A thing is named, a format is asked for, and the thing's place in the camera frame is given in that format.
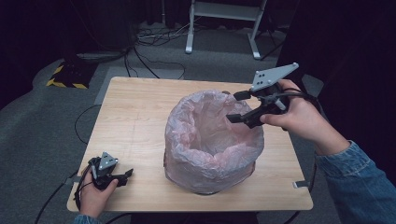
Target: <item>denim jacket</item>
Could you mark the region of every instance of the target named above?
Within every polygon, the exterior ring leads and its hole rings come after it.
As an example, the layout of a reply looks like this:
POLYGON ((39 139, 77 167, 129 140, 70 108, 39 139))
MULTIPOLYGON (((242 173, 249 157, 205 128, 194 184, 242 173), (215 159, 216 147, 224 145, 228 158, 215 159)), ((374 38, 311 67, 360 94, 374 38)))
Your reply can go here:
MULTIPOLYGON (((350 143, 338 154, 317 156, 338 216, 346 224, 396 223, 396 188, 356 143, 350 143)), ((100 222, 78 215, 74 224, 100 222)))

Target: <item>pink plastic bag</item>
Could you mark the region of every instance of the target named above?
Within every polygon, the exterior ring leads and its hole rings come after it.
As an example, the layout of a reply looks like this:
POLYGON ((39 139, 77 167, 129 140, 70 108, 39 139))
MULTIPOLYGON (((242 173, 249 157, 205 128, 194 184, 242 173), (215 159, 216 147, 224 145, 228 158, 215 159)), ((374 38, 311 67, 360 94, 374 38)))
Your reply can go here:
POLYGON ((232 124, 227 114, 251 108, 220 91, 199 91, 180 100, 165 128, 166 177, 192 192, 213 194, 249 177, 262 154, 262 127, 232 124))

